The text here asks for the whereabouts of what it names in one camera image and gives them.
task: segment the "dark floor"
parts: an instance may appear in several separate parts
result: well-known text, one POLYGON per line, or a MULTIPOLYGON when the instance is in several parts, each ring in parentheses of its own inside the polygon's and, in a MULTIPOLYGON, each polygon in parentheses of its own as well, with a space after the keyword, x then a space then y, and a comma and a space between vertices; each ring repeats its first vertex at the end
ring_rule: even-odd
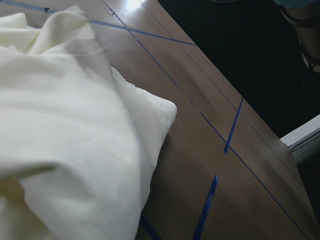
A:
MULTIPOLYGON (((159 2, 279 138, 320 114, 320 80, 302 86, 295 30, 272 0, 159 2)), ((298 169, 320 223, 317 160, 298 169)))

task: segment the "black strap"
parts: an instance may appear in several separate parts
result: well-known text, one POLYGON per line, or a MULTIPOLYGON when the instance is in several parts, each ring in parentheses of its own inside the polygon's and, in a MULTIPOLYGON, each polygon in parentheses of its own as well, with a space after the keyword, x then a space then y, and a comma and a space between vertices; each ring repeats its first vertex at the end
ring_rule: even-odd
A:
POLYGON ((310 29, 310 28, 313 28, 313 27, 320 25, 320 16, 317 18, 313 18, 313 19, 300 20, 300 19, 296 19, 296 18, 289 16, 286 9, 283 6, 280 7, 280 10, 281 10, 283 17, 290 24, 292 24, 293 26, 296 26, 298 28, 310 29))

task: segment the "folded fabric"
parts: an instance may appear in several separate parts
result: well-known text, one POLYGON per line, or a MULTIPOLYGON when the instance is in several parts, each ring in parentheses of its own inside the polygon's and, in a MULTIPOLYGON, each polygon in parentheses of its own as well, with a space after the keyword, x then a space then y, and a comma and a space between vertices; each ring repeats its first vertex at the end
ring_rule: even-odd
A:
POLYGON ((77 6, 0 18, 0 76, 0 239, 134 239, 176 106, 111 67, 77 6))

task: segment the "cream fabric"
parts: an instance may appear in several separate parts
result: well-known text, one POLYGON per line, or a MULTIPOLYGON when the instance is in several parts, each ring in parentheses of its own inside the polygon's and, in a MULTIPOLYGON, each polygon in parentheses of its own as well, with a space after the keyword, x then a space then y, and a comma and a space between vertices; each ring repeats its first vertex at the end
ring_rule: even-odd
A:
POLYGON ((134 239, 176 112, 111 68, 77 6, 0 18, 0 239, 134 239))

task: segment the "blue tape grid line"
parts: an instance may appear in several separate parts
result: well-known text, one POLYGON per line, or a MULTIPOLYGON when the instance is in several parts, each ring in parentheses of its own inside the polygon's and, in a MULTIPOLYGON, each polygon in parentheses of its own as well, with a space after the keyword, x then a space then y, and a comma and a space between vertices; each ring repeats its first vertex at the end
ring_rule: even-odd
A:
POLYGON ((239 104, 238 110, 236 111, 236 115, 235 115, 231 130, 230 130, 228 139, 227 139, 227 141, 225 143, 225 147, 224 147, 224 150, 223 150, 223 152, 225 154, 227 154, 227 152, 228 152, 228 149, 229 149, 229 146, 230 146, 230 143, 231 143, 231 139, 232 139, 232 136, 233 136, 235 128, 236 128, 236 124, 237 124, 237 121, 238 121, 238 117, 239 117, 239 113, 240 113, 243 101, 244 101, 244 97, 241 98, 241 102, 239 104))
POLYGON ((146 219, 144 215, 140 215, 140 225, 144 228, 144 230, 149 234, 152 240, 162 240, 157 231, 152 227, 149 221, 146 219))
MULTIPOLYGON (((54 13, 57 12, 57 11, 51 10, 49 7, 43 8, 43 7, 34 6, 34 5, 30 5, 30 4, 25 4, 25 3, 20 3, 20 2, 11 1, 11 0, 0 0, 0 3, 11 5, 11 6, 15 6, 15 7, 20 7, 20 8, 24 8, 24 9, 30 9, 30 10, 34 10, 34 11, 38 11, 38 12, 49 13, 49 14, 54 14, 54 13)), ((103 26, 107 26, 107 27, 111 27, 111 28, 115 28, 115 29, 127 30, 127 28, 125 28, 123 26, 117 26, 117 25, 114 25, 114 24, 111 24, 111 23, 98 21, 98 20, 94 20, 94 19, 91 19, 91 21, 94 24, 103 25, 103 26)), ((181 41, 181 40, 177 40, 177 39, 170 38, 170 37, 160 36, 160 35, 156 35, 156 34, 145 32, 145 31, 135 30, 135 29, 131 29, 131 28, 129 28, 129 29, 130 29, 131 32, 134 32, 134 33, 148 35, 148 36, 155 37, 155 38, 160 38, 160 39, 165 39, 165 40, 173 41, 173 42, 176 42, 176 43, 182 43, 182 44, 197 46, 194 43, 181 41)))
MULTIPOLYGON (((171 38, 174 38, 171 33, 161 24, 161 22, 153 15, 153 13, 147 8, 147 6, 139 1, 143 7, 149 12, 149 14, 160 24, 160 26, 169 34, 171 38)), ((215 88, 222 94, 222 96, 229 102, 229 104, 237 110, 237 108, 232 104, 232 102, 226 97, 226 95, 219 89, 219 87, 212 81, 212 79, 205 73, 205 71, 194 61, 194 59, 187 53, 187 51, 177 42, 177 45, 184 51, 184 53, 191 59, 191 61, 200 69, 200 71, 205 75, 205 77, 215 86, 215 88)), ((275 151, 269 146, 269 144, 263 139, 263 137, 256 131, 256 129, 245 119, 244 116, 240 114, 244 121, 254 130, 254 132, 262 139, 265 145, 274 153, 276 158, 283 164, 283 166, 293 175, 293 177, 301 184, 302 181, 287 167, 287 165, 280 159, 280 157, 275 153, 275 151)))
MULTIPOLYGON (((189 102, 196 108, 196 110, 202 115, 202 117, 207 121, 211 128, 218 134, 218 136, 226 143, 227 141, 222 137, 222 135, 217 131, 217 129, 212 125, 212 123, 207 119, 207 117, 200 111, 200 109, 194 104, 194 102, 189 98, 189 96, 183 91, 183 89, 175 82, 175 80, 167 73, 167 71, 160 65, 160 63, 155 59, 155 57, 149 52, 149 50, 137 39, 137 37, 127 28, 126 24, 119 18, 119 16, 109 7, 105 0, 101 0, 104 5, 112 12, 113 15, 119 20, 119 22, 127 29, 127 31, 132 35, 132 37, 141 45, 141 47, 148 53, 148 55, 154 60, 154 62, 159 66, 159 68, 168 76, 168 78, 174 83, 174 85, 184 94, 184 96, 189 100, 189 102)), ((258 176, 251 170, 251 168, 241 159, 241 157, 233 150, 233 153, 239 158, 239 160, 246 166, 246 168, 253 174, 253 176, 258 180, 258 182, 263 186, 263 188, 269 193, 273 200, 277 203, 280 209, 288 216, 288 218, 294 223, 294 225, 300 230, 300 232, 309 240, 309 237, 305 232, 299 227, 295 220, 287 213, 287 211, 282 207, 278 200, 273 196, 273 194, 268 190, 268 188, 263 184, 263 182, 258 178, 258 176)))
POLYGON ((215 175, 213 178, 208 196, 206 197, 206 200, 205 200, 205 203, 204 203, 201 215, 200 215, 200 219, 199 219, 198 224, 196 226, 196 229, 194 231, 192 240, 200 240, 200 238, 201 238, 201 235, 202 235, 204 228, 205 228, 205 223, 207 220, 209 209, 211 207, 212 199, 213 199, 215 192, 216 192, 218 182, 219 182, 219 179, 218 179, 217 175, 215 175))

